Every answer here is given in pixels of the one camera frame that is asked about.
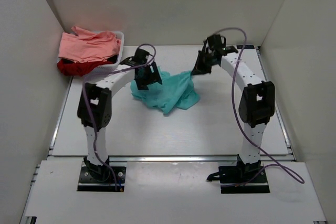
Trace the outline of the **teal t shirt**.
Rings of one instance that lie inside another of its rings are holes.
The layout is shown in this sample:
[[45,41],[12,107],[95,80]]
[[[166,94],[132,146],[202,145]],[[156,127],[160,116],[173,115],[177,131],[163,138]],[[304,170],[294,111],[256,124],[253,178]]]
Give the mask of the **teal t shirt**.
[[147,90],[139,90],[136,82],[132,81],[130,89],[136,100],[148,108],[159,109],[164,115],[170,114],[175,108],[187,110],[199,102],[200,96],[195,91],[190,71],[171,75],[159,70],[162,84],[154,83]]

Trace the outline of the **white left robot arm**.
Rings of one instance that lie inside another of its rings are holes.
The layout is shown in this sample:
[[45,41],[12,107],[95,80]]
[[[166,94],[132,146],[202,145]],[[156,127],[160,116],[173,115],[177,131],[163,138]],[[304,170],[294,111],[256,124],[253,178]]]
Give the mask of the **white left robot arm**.
[[116,180],[106,149],[106,127],[112,118],[113,96],[132,81],[140,90],[147,90],[150,84],[162,83],[154,57],[146,63],[129,57],[103,79],[95,83],[85,81],[82,86],[77,116],[87,137],[88,155],[84,163],[88,173],[99,182],[110,178]]

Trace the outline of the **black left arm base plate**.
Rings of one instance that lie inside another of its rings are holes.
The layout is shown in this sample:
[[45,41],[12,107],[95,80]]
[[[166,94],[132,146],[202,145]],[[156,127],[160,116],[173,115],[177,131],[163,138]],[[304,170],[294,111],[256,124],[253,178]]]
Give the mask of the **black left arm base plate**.
[[83,166],[81,168],[77,191],[89,192],[115,192],[122,193],[125,188],[126,166],[112,166],[116,180],[109,169],[102,175],[93,175],[89,172],[89,168]]

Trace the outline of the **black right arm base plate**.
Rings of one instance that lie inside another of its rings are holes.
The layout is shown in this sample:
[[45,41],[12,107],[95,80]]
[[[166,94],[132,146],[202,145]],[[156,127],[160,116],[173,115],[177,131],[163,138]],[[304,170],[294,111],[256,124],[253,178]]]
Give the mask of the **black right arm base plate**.
[[219,181],[221,194],[270,193],[265,167],[261,161],[245,164],[239,156],[233,164],[219,165],[218,171],[209,174],[206,181]]

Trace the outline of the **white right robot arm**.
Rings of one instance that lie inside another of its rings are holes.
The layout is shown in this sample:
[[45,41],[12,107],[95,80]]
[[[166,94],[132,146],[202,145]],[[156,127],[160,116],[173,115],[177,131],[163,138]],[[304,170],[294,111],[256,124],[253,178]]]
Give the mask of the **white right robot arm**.
[[233,105],[233,109],[237,122],[244,124],[238,127],[245,139],[237,155],[234,173],[239,181],[248,182],[261,170],[260,147],[266,126],[275,113],[275,86],[271,81],[259,78],[241,61],[241,56],[242,51],[233,46],[228,50],[200,50],[192,75],[211,73],[212,67],[219,65],[232,77],[232,95],[234,87],[240,88],[239,107]]

